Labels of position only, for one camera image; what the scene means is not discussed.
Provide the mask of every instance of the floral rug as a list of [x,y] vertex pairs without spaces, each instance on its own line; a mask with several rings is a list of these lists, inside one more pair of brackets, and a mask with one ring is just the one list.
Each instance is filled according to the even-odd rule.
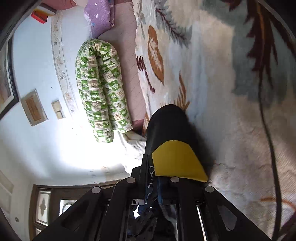
[[296,221],[294,36],[263,1],[133,3],[146,123],[165,104],[186,111],[210,185],[271,237],[276,199],[262,108],[281,187],[283,236]]

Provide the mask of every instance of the white wall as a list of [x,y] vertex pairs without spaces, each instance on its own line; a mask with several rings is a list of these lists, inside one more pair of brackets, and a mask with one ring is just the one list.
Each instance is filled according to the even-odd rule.
[[0,140],[0,170],[14,185],[10,224],[22,241],[29,241],[29,205],[32,191],[32,180],[17,161],[7,151],[5,144]]
[[[84,19],[82,8],[72,9],[72,13],[70,9],[65,14],[66,20],[72,16],[72,27],[63,33],[63,38],[66,36],[63,45],[69,76],[78,94],[75,57],[88,37],[88,29],[85,29],[86,23],[80,23]],[[67,29],[69,21],[66,20],[63,29]],[[70,117],[54,67],[50,18],[47,23],[41,24],[28,17],[20,24],[13,38],[13,65],[20,98],[37,89],[48,120],[32,127],[19,102],[1,119],[0,138],[30,173],[34,184],[80,185],[127,176],[119,164],[121,153],[118,143],[97,143],[83,109],[84,128],[77,128]],[[60,101],[66,118],[56,118],[51,106],[55,100]]]

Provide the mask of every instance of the black frame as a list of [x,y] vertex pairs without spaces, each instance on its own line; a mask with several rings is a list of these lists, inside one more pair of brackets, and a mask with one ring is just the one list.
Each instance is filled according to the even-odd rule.
[[10,82],[13,100],[3,109],[3,111],[0,113],[0,120],[5,116],[5,114],[16,104],[19,102],[19,96],[17,93],[15,81],[14,81],[14,75],[13,75],[13,69],[12,69],[12,38],[8,40],[8,50],[7,50],[7,68],[8,68],[8,81]]
[[0,6],[0,49],[2,49],[6,40],[10,38],[18,25],[31,14],[33,9],[39,5],[42,0],[2,0]]
[[[130,205],[134,203],[133,201],[144,201],[139,195],[142,191],[141,183],[146,183],[145,177],[141,175],[144,166],[134,168],[131,177],[119,181],[112,189],[103,189],[99,186],[90,189],[33,241],[151,240],[147,236],[151,237],[151,234],[153,236],[154,229],[151,231],[147,228],[142,237],[134,235],[131,238],[125,232],[128,229]],[[155,177],[155,179],[158,198],[165,194],[167,200],[176,204],[179,241],[271,241],[213,187],[207,186],[210,188],[207,190],[200,187],[198,181],[186,178],[177,178],[174,181],[170,177]],[[226,224],[230,221],[227,214],[219,211],[221,206],[236,217],[231,230],[227,230]],[[144,220],[150,219],[146,214],[140,217],[139,222],[136,221],[134,224],[136,228],[140,228],[139,231],[145,229],[147,222]]]
[[115,184],[119,180],[100,184],[87,184],[80,186],[43,186],[33,185],[29,208],[29,236],[30,240],[36,236],[36,228],[44,230],[47,226],[36,221],[36,207],[39,191],[51,191],[49,200],[48,222],[52,223],[59,217],[59,201],[61,199],[80,199],[90,188],[100,185],[103,189],[109,188],[110,198]]

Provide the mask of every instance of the black metal frame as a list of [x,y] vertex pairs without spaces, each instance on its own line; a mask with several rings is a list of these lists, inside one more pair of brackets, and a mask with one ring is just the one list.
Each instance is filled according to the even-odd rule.
[[[119,181],[111,197],[108,188],[100,188],[99,193],[93,193],[92,189],[88,191],[33,240],[126,240],[126,214],[132,203],[143,203],[143,190],[149,171],[148,161],[149,157],[144,155],[142,166],[134,168],[131,177]],[[200,186],[200,182],[186,178],[179,178],[178,182],[172,182],[170,177],[154,177],[154,180],[157,183],[158,197],[162,196],[160,202],[176,204],[179,241],[204,240],[202,226],[207,240],[270,240],[216,189],[210,187],[209,192]],[[236,217],[235,225],[230,231],[226,227],[223,213],[219,211],[222,206]]]
[[0,49],[16,30],[21,20],[31,14],[42,0],[2,0],[0,14]]

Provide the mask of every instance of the window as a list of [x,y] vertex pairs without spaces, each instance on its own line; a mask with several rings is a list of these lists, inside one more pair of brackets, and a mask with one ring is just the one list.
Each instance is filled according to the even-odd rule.
[[66,211],[69,207],[73,205],[74,202],[77,200],[60,200],[60,205],[59,205],[59,214],[62,215],[64,211]]
[[109,188],[115,186],[118,181],[83,186],[34,185],[29,208],[30,240],[63,214],[93,186]]
[[48,207],[51,191],[39,191],[37,199],[36,222],[48,225]]

